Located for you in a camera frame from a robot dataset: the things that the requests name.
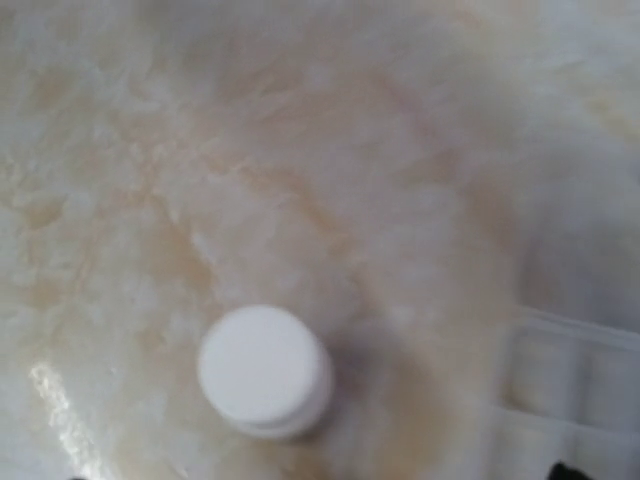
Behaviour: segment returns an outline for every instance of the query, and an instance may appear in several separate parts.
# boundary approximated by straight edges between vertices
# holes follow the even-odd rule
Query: marble surface
[[[634,328],[640,2],[0,1],[0,476],[462,479],[521,299]],[[339,393],[230,431],[289,308]]]

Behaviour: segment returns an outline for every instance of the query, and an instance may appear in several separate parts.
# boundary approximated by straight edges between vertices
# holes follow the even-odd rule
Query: white bottle cap
[[[266,305],[230,312],[209,330],[198,378],[220,415],[263,438],[291,437],[312,427],[333,391],[320,341],[292,314]]]

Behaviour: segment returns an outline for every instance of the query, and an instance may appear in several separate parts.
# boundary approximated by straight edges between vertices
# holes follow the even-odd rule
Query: plastic pill organizer
[[[640,480],[640,335],[523,317],[501,353],[480,477],[546,480],[562,461],[594,480]]]

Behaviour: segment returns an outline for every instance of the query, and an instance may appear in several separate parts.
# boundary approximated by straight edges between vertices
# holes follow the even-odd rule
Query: white round lid
[[[309,400],[322,375],[322,350],[289,312],[266,305],[226,314],[205,336],[198,376],[221,415],[243,424],[285,420]]]

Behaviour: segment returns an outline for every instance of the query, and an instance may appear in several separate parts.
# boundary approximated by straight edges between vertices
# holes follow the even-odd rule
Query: black object
[[[547,480],[592,480],[578,470],[567,468],[564,463],[556,463]]]

